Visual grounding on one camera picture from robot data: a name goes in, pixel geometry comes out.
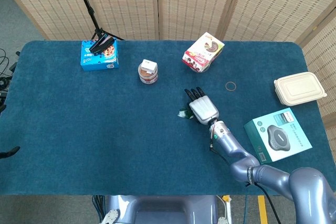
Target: robotic hand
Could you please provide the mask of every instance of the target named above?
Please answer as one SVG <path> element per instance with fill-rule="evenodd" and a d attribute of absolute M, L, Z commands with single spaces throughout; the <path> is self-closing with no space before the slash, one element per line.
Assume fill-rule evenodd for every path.
<path fill-rule="evenodd" d="M 336 220 L 336 196 L 327 180 L 318 170 L 302 167 L 288 174 L 259 161 L 235 139 L 208 96 L 199 87 L 191 92 L 185 89 L 192 102 L 189 104 L 196 118 L 209 125 L 211 139 L 215 139 L 229 157 L 239 158 L 230 164 L 232 176 L 239 182 L 263 184 L 294 201 L 297 224 L 332 224 Z"/>

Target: blue table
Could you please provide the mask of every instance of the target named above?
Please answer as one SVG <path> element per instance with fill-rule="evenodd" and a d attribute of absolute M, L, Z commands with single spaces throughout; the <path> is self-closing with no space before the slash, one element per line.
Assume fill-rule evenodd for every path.
<path fill-rule="evenodd" d="M 33 41 L 20 55 L 0 116 L 1 194 L 254 194 L 209 152 L 208 129 L 177 116 L 185 88 L 200 86 L 241 145 L 255 153 L 243 125 L 285 108 L 273 80 L 307 70 L 288 42 L 225 42 L 205 73 L 181 58 L 192 41 L 121 41 L 120 68 L 85 72 L 80 41 Z M 138 76 L 156 61 L 157 83 Z M 237 84 L 234 92 L 225 83 Z M 311 166 L 336 188 L 336 170 L 316 102 L 292 108 L 313 148 L 275 162 L 287 172 Z"/>

